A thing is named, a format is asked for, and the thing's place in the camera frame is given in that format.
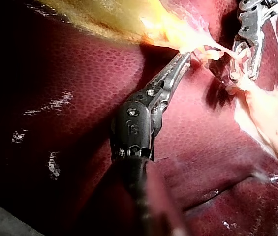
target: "metal jaw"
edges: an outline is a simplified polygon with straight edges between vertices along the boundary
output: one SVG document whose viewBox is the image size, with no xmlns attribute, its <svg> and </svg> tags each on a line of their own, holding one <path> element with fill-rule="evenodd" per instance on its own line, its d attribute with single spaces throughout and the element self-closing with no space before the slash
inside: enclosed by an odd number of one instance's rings
<svg viewBox="0 0 278 236">
<path fill-rule="evenodd" d="M 154 161 L 154 139 L 162 128 L 162 115 L 189 69 L 190 60 L 190 53 L 178 53 L 142 90 L 122 104 L 111 124 L 112 160 L 144 157 Z"/>
<path fill-rule="evenodd" d="M 238 35 L 235 37 L 233 51 L 239 53 L 243 48 L 252 48 L 252 57 L 248 65 L 248 77 L 254 81 L 259 74 L 263 50 L 263 24 L 271 17 L 278 15 L 278 0 L 243 0 L 239 3 L 238 19 L 242 23 Z M 235 60 L 230 62 L 230 78 L 233 77 Z"/>
</svg>

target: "glossy wet surface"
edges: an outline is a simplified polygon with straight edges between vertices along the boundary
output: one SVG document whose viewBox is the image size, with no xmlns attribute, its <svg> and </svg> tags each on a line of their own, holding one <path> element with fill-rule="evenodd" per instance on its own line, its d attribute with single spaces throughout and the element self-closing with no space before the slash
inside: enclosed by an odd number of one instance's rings
<svg viewBox="0 0 278 236">
<path fill-rule="evenodd" d="M 235 2 L 208 3 L 192 1 L 214 39 L 231 45 Z M 0 10 L 0 206 L 61 235 L 110 165 L 116 108 L 174 52 L 115 45 L 8 5 Z M 258 80 L 267 90 L 278 83 L 270 26 Z M 193 62 L 164 115 L 156 163 L 196 235 L 276 236 L 278 162 L 233 112 L 234 99 Z"/>
</svg>

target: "yellow fat tissue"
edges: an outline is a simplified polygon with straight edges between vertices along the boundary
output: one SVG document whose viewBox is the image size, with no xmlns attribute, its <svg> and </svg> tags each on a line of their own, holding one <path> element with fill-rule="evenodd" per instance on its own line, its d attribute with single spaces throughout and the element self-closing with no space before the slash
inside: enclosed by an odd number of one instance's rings
<svg viewBox="0 0 278 236">
<path fill-rule="evenodd" d="M 125 44 L 146 43 L 169 47 L 181 53 L 202 54 L 201 60 L 219 59 L 224 52 L 236 55 L 209 35 L 193 29 L 176 14 L 168 12 L 159 0 L 40 0 L 66 14 L 76 27 L 102 38 Z M 221 51 L 207 51 L 211 46 Z"/>
</svg>

